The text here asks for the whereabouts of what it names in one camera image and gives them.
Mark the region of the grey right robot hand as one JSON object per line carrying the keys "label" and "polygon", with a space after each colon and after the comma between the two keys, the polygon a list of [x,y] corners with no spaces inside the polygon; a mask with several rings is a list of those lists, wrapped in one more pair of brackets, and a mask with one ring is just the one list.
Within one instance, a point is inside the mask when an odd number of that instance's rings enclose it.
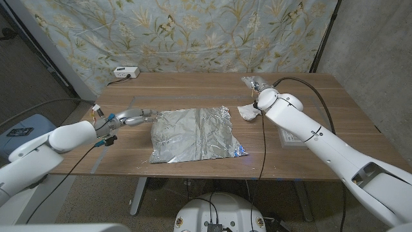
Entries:
{"label": "grey right robot hand", "polygon": [[263,90],[273,88],[269,85],[261,76],[244,76],[241,80],[246,84],[248,88],[254,90],[257,93],[261,93]]}

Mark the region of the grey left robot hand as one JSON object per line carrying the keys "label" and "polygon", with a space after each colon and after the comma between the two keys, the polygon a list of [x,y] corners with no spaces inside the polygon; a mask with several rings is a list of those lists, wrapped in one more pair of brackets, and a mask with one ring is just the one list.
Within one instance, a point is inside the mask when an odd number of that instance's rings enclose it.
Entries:
{"label": "grey left robot hand", "polygon": [[140,108],[130,108],[119,113],[110,113],[107,117],[99,119],[94,128],[96,131],[105,129],[116,130],[123,126],[138,126],[145,122],[155,122],[159,111],[141,110]]}

